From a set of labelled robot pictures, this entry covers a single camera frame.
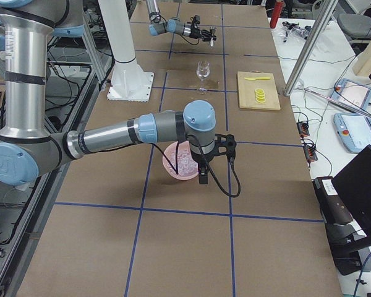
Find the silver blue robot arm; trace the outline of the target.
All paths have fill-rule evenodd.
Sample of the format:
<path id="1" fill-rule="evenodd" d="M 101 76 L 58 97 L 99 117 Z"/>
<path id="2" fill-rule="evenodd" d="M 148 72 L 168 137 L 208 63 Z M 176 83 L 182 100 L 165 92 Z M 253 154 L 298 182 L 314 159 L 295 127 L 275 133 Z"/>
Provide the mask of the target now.
<path id="1" fill-rule="evenodd" d="M 191 22 L 183 23 L 177 17 L 166 20 L 160 12 L 158 3 L 154 0 L 146 0 L 148 17 L 150 20 L 150 35 L 157 36 L 164 33 L 173 33 L 181 37 L 189 37 L 203 42 L 209 42 L 213 47 L 216 41 L 216 28 L 210 27 L 209 30 L 201 29 L 200 16 L 194 15 Z"/>
<path id="2" fill-rule="evenodd" d="M 84 132 L 45 129 L 47 42 L 50 35 L 81 36 L 81 1 L 0 1 L 5 27 L 6 123 L 0 130 L 0 181 L 32 182 L 84 155 L 137 144 L 188 142 L 199 182 L 218 150 L 213 107 L 202 100 Z"/>

